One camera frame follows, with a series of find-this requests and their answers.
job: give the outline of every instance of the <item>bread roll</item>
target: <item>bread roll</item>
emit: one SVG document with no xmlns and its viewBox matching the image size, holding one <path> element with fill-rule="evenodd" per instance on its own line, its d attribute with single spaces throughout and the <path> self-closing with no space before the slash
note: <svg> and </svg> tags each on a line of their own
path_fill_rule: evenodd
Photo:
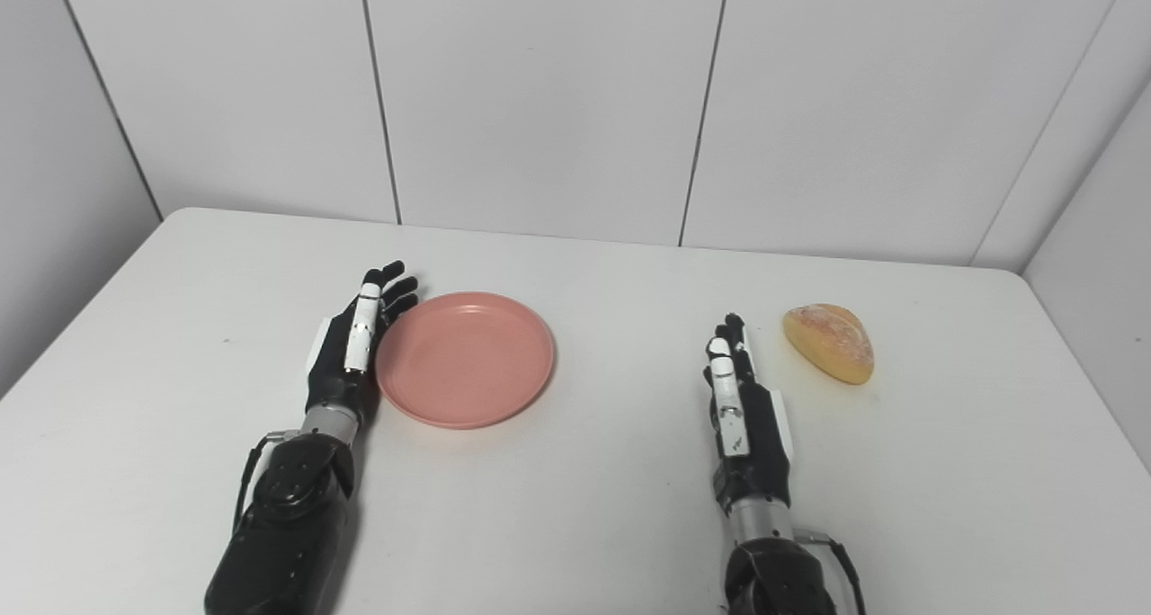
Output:
<svg viewBox="0 0 1151 615">
<path fill-rule="evenodd" d="M 847 384 L 866 384 L 875 354 L 863 324 L 839 305 L 794 308 L 784 314 L 784 333 L 807 360 Z"/>
</svg>

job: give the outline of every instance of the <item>robotic hand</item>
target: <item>robotic hand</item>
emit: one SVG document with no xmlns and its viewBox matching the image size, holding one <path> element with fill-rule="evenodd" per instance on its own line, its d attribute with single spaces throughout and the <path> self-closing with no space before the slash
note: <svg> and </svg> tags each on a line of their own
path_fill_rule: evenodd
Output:
<svg viewBox="0 0 1151 615">
<path fill-rule="evenodd" d="M 859 577 L 846 549 L 830 537 L 791 523 L 787 476 L 790 435 L 780 428 L 783 407 L 755 380 L 744 320 L 727 314 L 708 341 L 711 425 L 719 466 L 712 478 L 716 501 L 735 538 L 724 592 L 731 615 L 833 615 L 820 561 L 800 542 L 830 546 L 864 615 Z"/>
<path fill-rule="evenodd" d="M 417 303 L 404 264 L 364 276 L 359 295 L 321 326 L 307 375 L 304 424 L 264 435 L 249 455 L 231 541 L 204 598 L 207 615 L 312 615 L 348 519 L 355 484 L 352 441 L 378 400 L 372 364 L 380 336 Z M 244 509 L 264 447 L 279 442 Z"/>
</svg>

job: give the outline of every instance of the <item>cable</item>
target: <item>cable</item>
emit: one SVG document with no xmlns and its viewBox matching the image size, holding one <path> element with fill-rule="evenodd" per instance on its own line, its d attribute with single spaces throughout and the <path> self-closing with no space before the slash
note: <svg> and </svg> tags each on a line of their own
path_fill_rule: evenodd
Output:
<svg viewBox="0 0 1151 615">
<path fill-rule="evenodd" d="M 233 532 L 239 527 L 239 518 L 244 515 L 244 499 L 247 498 L 247 485 L 252 481 L 252 473 L 256 473 L 256 464 L 260 463 L 264 447 L 268 446 L 268 442 L 270 442 L 270 439 L 268 439 L 268 435 L 264 435 L 260 438 L 260 443 L 256 445 L 254 449 L 247 451 L 244 474 L 239 478 L 239 495 L 236 496 L 236 514 L 231 518 Z"/>
<path fill-rule="evenodd" d="M 830 537 L 828 547 L 831 548 L 831 554 L 836 555 L 836 560 L 839 561 L 839 565 L 844 568 L 844 575 L 847 575 L 847 582 L 851 582 L 852 584 L 852 592 L 855 593 L 855 613 L 857 615 L 867 615 L 867 607 L 863 606 L 863 589 L 860 586 L 860 576 L 859 572 L 855 571 L 852 557 L 847 556 L 847 548 Z"/>
</svg>

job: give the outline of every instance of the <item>pink plate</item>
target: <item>pink plate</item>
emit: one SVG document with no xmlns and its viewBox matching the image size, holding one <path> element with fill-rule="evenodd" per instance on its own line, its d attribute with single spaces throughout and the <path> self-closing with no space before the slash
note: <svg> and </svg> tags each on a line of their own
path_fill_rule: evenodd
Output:
<svg viewBox="0 0 1151 615">
<path fill-rule="evenodd" d="M 503 422 L 551 374 L 551 333 L 535 312 L 494 294 L 448 294 L 409 310 L 375 358 L 380 392 L 411 417 L 445 428 Z"/>
</svg>

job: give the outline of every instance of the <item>white wall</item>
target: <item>white wall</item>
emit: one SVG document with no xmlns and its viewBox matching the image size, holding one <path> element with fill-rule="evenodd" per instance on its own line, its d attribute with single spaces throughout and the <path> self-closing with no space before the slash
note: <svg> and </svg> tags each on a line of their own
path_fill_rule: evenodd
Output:
<svg viewBox="0 0 1151 615">
<path fill-rule="evenodd" d="M 157 225 L 64 1 L 0 0 L 0 394 Z"/>
<path fill-rule="evenodd" d="M 1110 3 L 727 0 L 684 243 L 966 265 Z"/>
<path fill-rule="evenodd" d="M 1151 0 L 1115 0 L 971 264 L 1020 271 L 1151 75 Z"/>
<path fill-rule="evenodd" d="M 722 0 L 368 0 L 405 222 L 674 244 Z"/>
<path fill-rule="evenodd" d="M 1024 273 L 1151 468 L 1149 217 L 1151 89 L 1143 91 Z"/>
<path fill-rule="evenodd" d="M 71 0 L 163 213 L 395 221 L 361 0 Z"/>
<path fill-rule="evenodd" d="M 1151 0 L 73 1 L 165 212 L 1016 271 L 1151 68 Z"/>
</svg>

